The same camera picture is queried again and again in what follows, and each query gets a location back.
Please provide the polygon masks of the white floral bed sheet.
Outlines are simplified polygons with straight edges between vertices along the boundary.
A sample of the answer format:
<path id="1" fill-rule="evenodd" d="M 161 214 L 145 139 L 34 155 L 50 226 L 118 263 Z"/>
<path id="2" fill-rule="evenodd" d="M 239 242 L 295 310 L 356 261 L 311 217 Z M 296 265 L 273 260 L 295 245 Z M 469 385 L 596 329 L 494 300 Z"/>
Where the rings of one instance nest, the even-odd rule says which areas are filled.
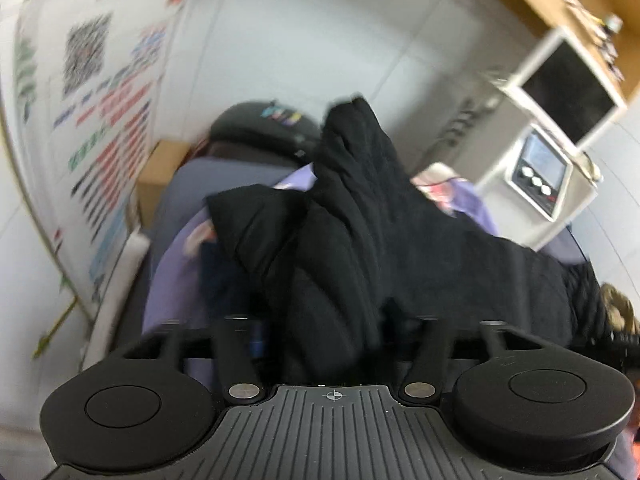
<path id="1" fill-rule="evenodd" d="M 495 237 L 441 212 L 396 166 L 314 166 L 307 191 L 263 185 L 206 202 L 200 293 L 214 318 L 262 324 L 267 376 L 388 382 L 419 318 L 505 318 Z"/>

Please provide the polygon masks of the cardboard box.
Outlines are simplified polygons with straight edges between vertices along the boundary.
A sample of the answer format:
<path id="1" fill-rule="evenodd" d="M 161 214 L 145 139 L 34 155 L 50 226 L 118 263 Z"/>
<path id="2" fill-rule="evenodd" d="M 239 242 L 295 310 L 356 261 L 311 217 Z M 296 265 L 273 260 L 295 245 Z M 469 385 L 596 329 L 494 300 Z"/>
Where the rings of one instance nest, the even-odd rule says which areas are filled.
<path id="1" fill-rule="evenodd" d="M 140 220 L 145 229 L 152 226 L 164 189 L 190 153 L 189 143 L 161 140 L 146 161 L 136 189 Z"/>

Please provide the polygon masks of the black helmet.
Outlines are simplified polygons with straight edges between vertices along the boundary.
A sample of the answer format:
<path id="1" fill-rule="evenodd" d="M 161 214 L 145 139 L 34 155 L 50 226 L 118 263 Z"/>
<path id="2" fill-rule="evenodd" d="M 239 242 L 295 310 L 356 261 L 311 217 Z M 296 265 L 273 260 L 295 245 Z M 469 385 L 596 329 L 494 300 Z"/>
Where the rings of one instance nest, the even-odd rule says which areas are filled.
<path id="1" fill-rule="evenodd" d="M 320 127 L 304 113 L 277 101 L 250 101 L 225 110 L 210 126 L 208 156 L 283 167 L 314 158 Z"/>

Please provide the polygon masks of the black quilted jacket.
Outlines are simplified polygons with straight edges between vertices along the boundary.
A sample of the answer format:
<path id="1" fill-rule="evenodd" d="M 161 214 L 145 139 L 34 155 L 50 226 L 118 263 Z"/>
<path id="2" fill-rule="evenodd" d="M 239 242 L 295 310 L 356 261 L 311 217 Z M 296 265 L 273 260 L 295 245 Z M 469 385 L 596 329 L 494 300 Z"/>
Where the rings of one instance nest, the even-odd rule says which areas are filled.
<path id="1" fill-rule="evenodd" d="M 364 99 L 335 105 L 306 191 L 209 196 L 200 251 L 216 314 L 262 323 L 274 380 L 388 382 L 420 318 L 503 321 L 567 347 L 611 333 L 587 264 L 564 264 L 445 214 L 410 181 Z"/>

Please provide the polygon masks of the white machine with control panel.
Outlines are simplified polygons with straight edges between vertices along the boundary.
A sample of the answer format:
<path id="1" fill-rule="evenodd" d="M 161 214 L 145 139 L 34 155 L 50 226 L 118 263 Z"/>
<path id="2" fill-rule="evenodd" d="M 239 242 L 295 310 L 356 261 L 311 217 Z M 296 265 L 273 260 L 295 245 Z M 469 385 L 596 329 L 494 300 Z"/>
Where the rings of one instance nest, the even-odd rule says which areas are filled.
<path id="1" fill-rule="evenodd" d="M 596 182 L 503 79 L 480 76 L 432 155 L 473 183 L 499 235 L 529 248 L 543 248 L 597 197 Z"/>

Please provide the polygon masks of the wall poster with QR code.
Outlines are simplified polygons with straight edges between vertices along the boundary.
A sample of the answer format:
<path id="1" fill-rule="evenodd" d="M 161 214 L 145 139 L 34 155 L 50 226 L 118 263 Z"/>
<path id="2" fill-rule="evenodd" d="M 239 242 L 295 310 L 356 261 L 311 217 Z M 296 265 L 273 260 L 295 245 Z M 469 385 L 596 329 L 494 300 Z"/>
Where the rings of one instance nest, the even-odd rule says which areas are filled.
<path id="1" fill-rule="evenodd" d="M 36 218 L 80 301 L 99 309 L 152 148 L 186 0 L 25 0 L 14 145 Z"/>

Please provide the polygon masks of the white framed monitor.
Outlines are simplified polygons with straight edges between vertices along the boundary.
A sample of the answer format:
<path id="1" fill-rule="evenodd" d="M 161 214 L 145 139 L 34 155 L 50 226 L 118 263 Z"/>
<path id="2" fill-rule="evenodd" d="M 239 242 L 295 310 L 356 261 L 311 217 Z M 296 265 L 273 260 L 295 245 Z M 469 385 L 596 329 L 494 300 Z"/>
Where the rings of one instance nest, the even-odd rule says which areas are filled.
<path id="1" fill-rule="evenodd" d="M 573 155 L 589 148 L 627 108 L 606 71 L 563 26 L 544 35 L 504 91 Z"/>

